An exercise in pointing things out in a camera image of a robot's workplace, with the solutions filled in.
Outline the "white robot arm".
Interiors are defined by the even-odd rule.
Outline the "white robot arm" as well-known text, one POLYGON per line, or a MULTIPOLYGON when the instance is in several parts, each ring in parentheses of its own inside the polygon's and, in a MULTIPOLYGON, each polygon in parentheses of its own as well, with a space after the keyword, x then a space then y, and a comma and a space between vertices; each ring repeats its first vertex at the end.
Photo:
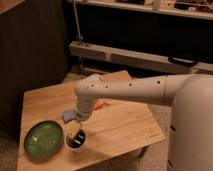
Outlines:
POLYGON ((106 82, 79 81, 71 118, 86 121, 99 99, 169 106, 172 111, 167 171, 213 171, 213 75, 164 75, 106 82))

